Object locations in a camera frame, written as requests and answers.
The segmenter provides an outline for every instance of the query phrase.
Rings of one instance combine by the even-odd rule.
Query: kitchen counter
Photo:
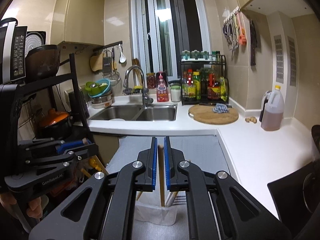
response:
[[[140,101],[141,95],[115,97],[113,106]],[[88,125],[93,132],[124,135],[216,135],[232,177],[278,218],[267,184],[312,161],[316,147],[311,132],[296,119],[283,120],[280,130],[273,132],[264,131],[259,122],[245,122],[241,115],[236,122],[227,125],[204,124],[188,116],[191,106],[182,106],[181,102],[177,105],[175,121],[88,120]],[[90,105],[88,110],[90,116],[101,111]]]

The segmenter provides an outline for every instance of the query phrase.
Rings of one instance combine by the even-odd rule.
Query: brown jar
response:
[[[147,73],[147,87],[149,89],[154,89],[154,88],[157,87],[156,74],[155,73]]]

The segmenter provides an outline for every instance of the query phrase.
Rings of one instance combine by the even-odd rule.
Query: pink bottle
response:
[[[157,102],[168,102],[169,95],[163,76],[160,74],[157,85]]]

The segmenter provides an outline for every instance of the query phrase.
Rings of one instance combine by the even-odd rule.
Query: stainless steel sink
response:
[[[140,105],[111,106],[94,115],[92,120],[124,119],[126,121],[174,121],[177,105],[153,105],[143,108]]]
[[[174,121],[176,120],[177,107],[169,106],[154,106],[147,107],[141,110],[141,113],[136,118],[137,121]]]
[[[94,115],[92,120],[111,120],[115,118],[121,118],[126,121],[131,121],[137,113],[142,109],[142,106],[111,106],[98,114]]]

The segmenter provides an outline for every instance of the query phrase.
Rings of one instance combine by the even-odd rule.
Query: human hand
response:
[[[5,210],[15,216],[12,212],[11,205],[15,205],[17,200],[13,197],[11,192],[0,194],[0,202]],[[27,215],[31,218],[39,219],[42,217],[41,198],[38,197],[28,203]]]

